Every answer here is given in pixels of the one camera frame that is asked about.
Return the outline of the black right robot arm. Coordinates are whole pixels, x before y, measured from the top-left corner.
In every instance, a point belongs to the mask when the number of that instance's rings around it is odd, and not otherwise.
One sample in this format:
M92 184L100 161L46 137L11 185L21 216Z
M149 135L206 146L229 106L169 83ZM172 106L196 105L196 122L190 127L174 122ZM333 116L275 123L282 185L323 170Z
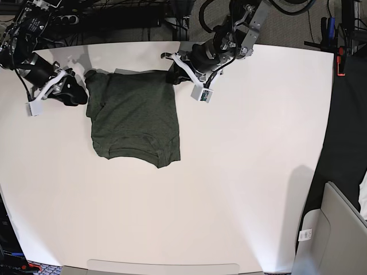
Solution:
M28 103L54 99L66 106L84 105L85 89L71 68L49 63L35 52L40 38L56 15L61 1L23 1L1 37L1 68L12 70L22 82Z

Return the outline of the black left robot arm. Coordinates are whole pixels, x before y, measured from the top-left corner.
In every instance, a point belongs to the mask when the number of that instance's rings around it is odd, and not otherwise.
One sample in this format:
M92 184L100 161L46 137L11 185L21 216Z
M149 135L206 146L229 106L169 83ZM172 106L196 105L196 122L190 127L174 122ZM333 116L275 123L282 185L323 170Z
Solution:
M166 74L166 82L178 85L184 81L198 80L209 88L214 78L234 60L242 60L253 53L261 26L271 8L269 1L230 1L229 14L221 25L210 28L204 18L205 9L213 3L205 1L199 10L201 27L214 36L203 44L193 44L190 51L163 53L162 58L178 60L187 65L184 69L174 62Z

